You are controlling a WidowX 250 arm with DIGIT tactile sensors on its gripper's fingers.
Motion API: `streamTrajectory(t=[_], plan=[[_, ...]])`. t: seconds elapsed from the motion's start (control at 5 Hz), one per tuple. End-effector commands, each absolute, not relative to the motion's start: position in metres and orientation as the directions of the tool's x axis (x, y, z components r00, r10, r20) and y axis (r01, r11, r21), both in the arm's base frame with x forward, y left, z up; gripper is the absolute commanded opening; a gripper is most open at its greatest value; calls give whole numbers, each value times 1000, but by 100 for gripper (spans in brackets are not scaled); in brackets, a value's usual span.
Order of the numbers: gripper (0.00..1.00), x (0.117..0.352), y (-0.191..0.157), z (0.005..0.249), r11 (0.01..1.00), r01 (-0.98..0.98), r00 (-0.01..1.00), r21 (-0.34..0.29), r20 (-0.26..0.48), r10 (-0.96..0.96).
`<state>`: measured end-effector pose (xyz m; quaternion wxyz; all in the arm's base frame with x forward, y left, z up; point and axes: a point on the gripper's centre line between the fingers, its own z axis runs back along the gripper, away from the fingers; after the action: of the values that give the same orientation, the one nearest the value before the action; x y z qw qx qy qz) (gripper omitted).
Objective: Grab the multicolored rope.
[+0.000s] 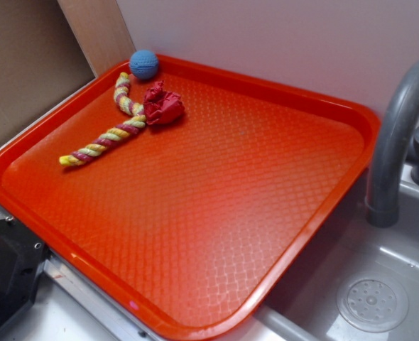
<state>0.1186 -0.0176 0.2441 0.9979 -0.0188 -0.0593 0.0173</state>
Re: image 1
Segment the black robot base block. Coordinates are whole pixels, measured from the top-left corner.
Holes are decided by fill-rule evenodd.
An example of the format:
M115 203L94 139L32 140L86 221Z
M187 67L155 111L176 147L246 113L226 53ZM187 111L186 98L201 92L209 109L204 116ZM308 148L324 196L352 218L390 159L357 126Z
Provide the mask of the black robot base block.
M0 220L0 333L35 303L47 250L22 222Z

